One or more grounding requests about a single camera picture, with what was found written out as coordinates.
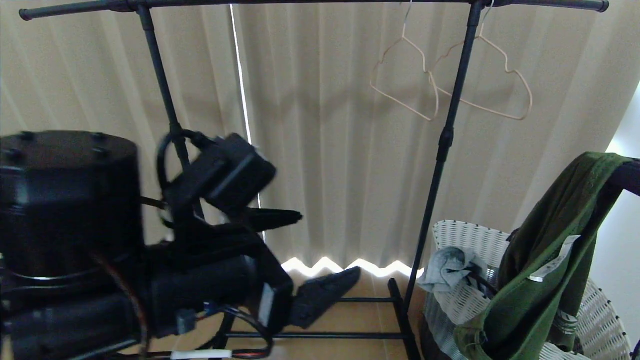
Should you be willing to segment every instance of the dark green garment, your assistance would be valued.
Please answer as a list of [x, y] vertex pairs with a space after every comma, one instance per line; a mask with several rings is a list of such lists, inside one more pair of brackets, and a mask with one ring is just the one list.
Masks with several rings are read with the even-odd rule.
[[[547, 339], [572, 349], [575, 335], [552, 330], [554, 318], [578, 313], [596, 233], [621, 192], [606, 182], [627, 161], [616, 154], [587, 152], [563, 171], [512, 236], [500, 266], [498, 294], [482, 313], [456, 328], [456, 344], [464, 356], [538, 359]], [[571, 235], [580, 238], [560, 266], [543, 282], [530, 280], [558, 256]]]

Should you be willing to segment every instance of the beige curtain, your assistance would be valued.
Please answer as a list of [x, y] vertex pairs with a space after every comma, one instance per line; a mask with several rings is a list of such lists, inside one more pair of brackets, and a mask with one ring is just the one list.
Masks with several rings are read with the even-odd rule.
[[[235, 6], [254, 142], [279, 169], [262, 205], [298, 209], [300, 224], [267, 234], [280, 259], [340, 266], [412, 262], [448, 98], [431, 123], [376, 95], [369, 74], [401, 34], [408, 4]], [[469, 6], [413, 4], [407, 36], [427, 66], [463, 39]], [[574, 157], [604, 151], [640, 78], [637, 4], [604, 14], [508, 6], [485, 35], [509, 54], [534, 94], [526, 120], [461, 105], [433, 217], [510, 231]], [[460, 48], [438, 65], [451, 91]], [[401, 45], [378, 87], [433, 113], [421, 58]], [[499, 53], [478, 42], [463, 97], [508, 113], [527, 104]]]
[[[156, 144], [169, 127], [140, 19], [113, 12], [29, 22], [18, 16], [20, 8], [63, 3], [69, 1], [0, 1], [0, 131], [74, 129], [130, 139], [140, 147], [143, 193], [158, 198]], [[152, 15], [182, 125], [244, 134], [229, 7]], [[178, 169], [173, 156], [169, 170]], [[216, 220], [211, 207], [206, 212]], [[145, 207], [145, 230], [147, 242], [166, 234], [155, 209]]]
[[[19, 8], [54, 3], [61, 1], [0, 1], [1, 133], [85, 129], [129, 138], [141, 147], [144, 194], [157, 197], [152, 160], [168, 121], [137, 15], [31, 22], [17, 15]], [[379, 266], [411, 263], [448, 99], [426, 123], [369, 88], [407, 7], [234, 7], [249, 130], [279, 170], [262, 206], [305, 215], [267, 234], [283, 262], [297, 257], [312, 266], [328, 256], [340, 266], [358, 258]], [[178, 117], [209, 135], [246, 134], [229, 10], [152, 10]], [[413, 4], [407, 35], [428, 67], [462, 40], [467, 15], [465, 4]], [[529, 80], [533, 112], [516, 122], [461, 105], [433, 220], [510, 231], [571, 159], [605, 150], [639, 82], [639, 17], [637, 4], [622, 0], [604, 14], [492, 10], [485, 35]], [[459, 56], [460, 49], [438, 66], [436, 80], [446, 90]], [[376, 84], [432, 113], [434, 94], [416, 53], [401, 46], [387, 60]], [[477, 43], [464, 98], [522, 111], [524, 89], [502, 68], [500, 56]], [[164, 229], [155, 211], [145, 215], [152, 242]]]

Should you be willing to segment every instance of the black metal clothes rack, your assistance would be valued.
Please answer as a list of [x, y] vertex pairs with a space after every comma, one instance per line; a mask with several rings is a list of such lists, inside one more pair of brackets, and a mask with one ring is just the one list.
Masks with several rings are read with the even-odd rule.
[[[449, 149], [453, 144], [454, 123], [458, 114], [460, 105], [460, 97], [467, 76], [467, 69], [471, 59], [471, 51], [474, 45], [476, 30], [480, 21], [480, 14], [485, 6], [501, 7], [511, 4], [534, 5], [534, 6], [553, 6], [559, 8], [572, 8], [582, 10], [592, 10], [596, 12], [604, 12], [609, 7], [608, 1], [599, 0], [414, 0], [416, 3], [461, 3], [470, 4], [470, 11], [467, 21], [467, 32], [460, 57], [460, 65], [456, 76], [456, 82], [451, 97], [451, 105], [445, 126], [440, 135], [438, 143], [438, 153], [436, 155], [435, 171], [429, 189], [422, 225], [420, 227], [420, 235], [418, 238], [418, 247], [413, 261], [412, 272], [409, 279], [408, 287], [404, 298], [400, 294], [400, 290], [395, 279], [390, 279], [388, 288], [390, 297], [385, 298], [344, 298], [342, 302], [375, 302], [393, 304], [396, 310], [396, 317], [400, 332], [284, 332], [277, 334], [274, 338], [303, 338], [303, 339], [370, 339], [370, 340], [403, 340], [406, 354], [409, 360], [420, 360], [420, 352], [415, 342], [415, 336], [409, 323], [408, 312], [411, 304], [411, 297], [415, 287], [418, 268], [422, 261], [422, 253], [427, 240], [427, 233], [431, 224], [431, 217], [435, 207], [440, 180], [444, 171], [444, 165], [449, 155]], [[162, 57], [158, 47], [156, 33], [154, 29], [153, 18], [150, 9], [168, 6], [197, 6], [197, 5], [216, 5], [216, 4], [282, 4], [282, 3], [379, 3], [389, 2], [385, 0], [99, 0], [89, 1], [85, 3], [65, 4], [59, 6], [48, 6], [36, 9], [20, 10], [20, 17], [24, 20], [31, 20], [41, 17], [51, 17], [57, 15], [67, 15], [72, 13], [85, 13], [111, 10], [114, 12], [136, 12], [140, 16], [142, 28], [147, 36], [147, 44], [151, 53], [154, 64], [158, 85], [162, 93], [164, 107], [169, 117], [170, 132], [180, 133], [182, 127], [178, 121], [178, 117], [173, 106], [173, 100], [169, 89], [169, 84], [164, 72]], [[189, 158], [184, 139], [176, 140], [175, 146], [180, 163], [183, 168], [189, 165]], [[196, 212], [201, 213], [202, 209], [195, 208]], [[208, 341], [202, 348], [224, 348], [227, 346], [229, 338], [259, 338], [260, 335], [254, 332], [237, 332], [232, 331], [234, 318], [226, 315], [222, 321], [218, 333], [211, 341]]]

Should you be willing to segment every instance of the white wall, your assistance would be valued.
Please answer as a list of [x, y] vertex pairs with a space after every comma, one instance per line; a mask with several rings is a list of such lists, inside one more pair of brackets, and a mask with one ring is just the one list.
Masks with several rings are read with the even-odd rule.
[[[607, 151], [640, 158], [639, 139], [640, 87]], [[612, 301], [632, 346], [640, 340], [639, 220], [640, 197], [624, 191], [600, 228], [591, 266], [591, 278]]]

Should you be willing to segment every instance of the white woven basket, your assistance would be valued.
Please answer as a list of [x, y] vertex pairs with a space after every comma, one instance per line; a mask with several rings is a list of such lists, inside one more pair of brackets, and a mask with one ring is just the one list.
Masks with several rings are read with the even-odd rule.
[[[466, 247], [487, 262], [490, 272], [500, 267], [502, 256], [509, 243], [508, 233], [489, 229], [480, 225], [444, 220], [433, 226], [433, 238], [438, 250], [444, 247]], [[452, 292], [434, 293], [433, 297], [440, 309], [433, 309], [434, 304], [427, 301], [425, 317], [440, 350], [452, 359], [460, 359], [460, 351], [453, 340], [455, 325], [465, 323], [479, 314], [488, 304], [489, 299], [478, 289], [460, 282]], [[592, 359], [592, 360], [629, 360], [631, 347], [627, 339], [622, 321], [616, 314], [611, 301], [607, 299], [596, 284], [589, 279], [584, 291], [582, 304], [578, 314], [577, 335], [582, 343], [584, 356], [567, 353], [555, 345], [545, 344], [540, 359]]]

